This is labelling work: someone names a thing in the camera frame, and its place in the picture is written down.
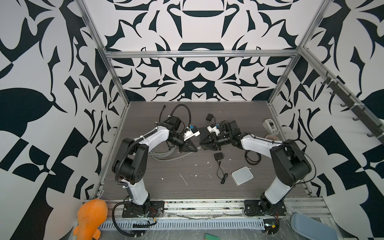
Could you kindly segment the orange plush toy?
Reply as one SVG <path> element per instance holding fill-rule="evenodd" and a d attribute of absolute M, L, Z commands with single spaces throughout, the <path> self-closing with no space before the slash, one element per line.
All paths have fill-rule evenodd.
<path fill-rule="evenodd" d="M 107 220 L 108 206 L 104 200 L 94 199 L 83 204 L 78 211 L 78 226 L 73 235 L 77 240 L 98 240 L 99 226 Z"/>

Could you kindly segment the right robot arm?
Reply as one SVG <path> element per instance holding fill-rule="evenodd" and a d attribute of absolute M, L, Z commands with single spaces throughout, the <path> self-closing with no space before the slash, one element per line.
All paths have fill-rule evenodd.
<path fill-rule="evenodd" d="M 200 145 L 204 150 L 219 151 L 222 146 L 232 146 L 270 158 L 276 177 L 261 195 L 259 211 L 267 212 L 277 206 L 291 189 L 303 180 L 312 167 L 295 141 L 272 141 L 242 132 L 236 121 L 223 121 L 219 125 L 200 128 Z"/>

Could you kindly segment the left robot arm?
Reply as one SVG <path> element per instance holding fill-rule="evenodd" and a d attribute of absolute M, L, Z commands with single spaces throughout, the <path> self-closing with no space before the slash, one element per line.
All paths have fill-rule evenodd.
<path fill-rule="evenodd" d="M 144 206 L 150 199 L 143 180 L 150 151 L 163 142 L 178 147 L 180 152 L 198 151 L 191 138 L 200 135 L 199 129 L 189 125 L 178 133 L 180 124 L 179 118 L 169 116 L 164 122 L 156 123 L 155 128 L 148 133 L 135 139 L 125 138 L 121 142 L 112 164 L 112 172 L 115 174 L 115 183 L 127 190 L 134 205 Z"/>

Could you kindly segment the black power adapter centre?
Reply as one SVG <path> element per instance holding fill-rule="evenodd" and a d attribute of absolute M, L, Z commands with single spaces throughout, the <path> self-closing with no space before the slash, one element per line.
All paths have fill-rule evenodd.
<path fill-rule="evenodd" d="M 228 173 L 225 173 L 223 168 L 222 168 L 222 160 L 224 159 L 223 153 L 215 153 L 214 154 L 215 161 L 218 164 L 218 169 L 217 169 L 217 177 L 220 179 L 221 184 L 223 185 L 226 182 L 226 179 L 228 177 Z"/>

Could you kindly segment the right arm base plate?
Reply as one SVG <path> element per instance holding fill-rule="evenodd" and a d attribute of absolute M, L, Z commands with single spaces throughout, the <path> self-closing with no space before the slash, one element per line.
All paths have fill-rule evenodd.
<path fill-rule="evenodd" d="M 245 200 L 244 204 L 244 214 L 249 217 L 276 214 L 284 216 L 287 210 L 283 202 L 271 205 L 266 199 Z"/>

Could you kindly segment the roll of tape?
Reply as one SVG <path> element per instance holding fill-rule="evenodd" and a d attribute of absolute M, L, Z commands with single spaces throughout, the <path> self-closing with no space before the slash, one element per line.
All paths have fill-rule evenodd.
<path fill-rule="evenodd" d="M 267 135 L 265 137 L 265 139 L 267 140 L 271 140 L 271 141 L 280 141 L 279 137 L 275 136 L 275 135 Z"/>

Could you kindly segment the white square router box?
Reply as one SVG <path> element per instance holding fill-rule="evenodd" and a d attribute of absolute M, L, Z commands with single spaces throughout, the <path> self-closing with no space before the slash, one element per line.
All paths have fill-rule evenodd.
<path fill-rule="evenodd" d="M 252 174 L 250 168 L 242 167 L 232 172 L 232 178 L 235 181 L 236 185 L 239 186 L 253 179 L 254 175 Z"/>

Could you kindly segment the grey blue pad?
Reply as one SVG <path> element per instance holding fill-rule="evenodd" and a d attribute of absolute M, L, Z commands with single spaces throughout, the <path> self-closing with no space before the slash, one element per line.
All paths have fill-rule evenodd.
<path fill-rule="evenodd" d="M 308 240 L 337 240 L 337 232 L 312 218 L 300 213 L 294 213 L 291 217 L 292 229 Z"/>

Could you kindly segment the black network switch box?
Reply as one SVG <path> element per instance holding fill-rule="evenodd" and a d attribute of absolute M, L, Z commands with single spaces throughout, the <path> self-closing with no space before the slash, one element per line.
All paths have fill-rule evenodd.
<path fill-rule="evenodd" d="M 200 131 L 200 135 L 199 135 L 200 136 L 200 143 L 201 144 L 208 143 L 210 141 L 211 133 L 209 132 L 207 127 L 200 127 L 199 131 Z"/>

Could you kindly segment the green object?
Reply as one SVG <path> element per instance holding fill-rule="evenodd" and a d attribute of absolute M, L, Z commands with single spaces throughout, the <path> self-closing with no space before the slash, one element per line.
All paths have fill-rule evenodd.
<path fill-rule="evenodd" d="M 205 240 L 221 240 L 218 236 L 214 236 L 211 234 L 205 234 Z"/>

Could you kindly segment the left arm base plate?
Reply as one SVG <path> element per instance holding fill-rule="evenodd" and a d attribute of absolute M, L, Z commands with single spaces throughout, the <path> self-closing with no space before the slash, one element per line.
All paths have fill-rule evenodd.
<path fill-rule="evenodd" d="M 147 200 L 143 205 L 137 205 L 130 201 L 124 204 L 122 217 L 136 218 L 140 216 L 145 216 L 149 218 L 155 218 L 164 213 L 164 207 L 164 201 Z"/>

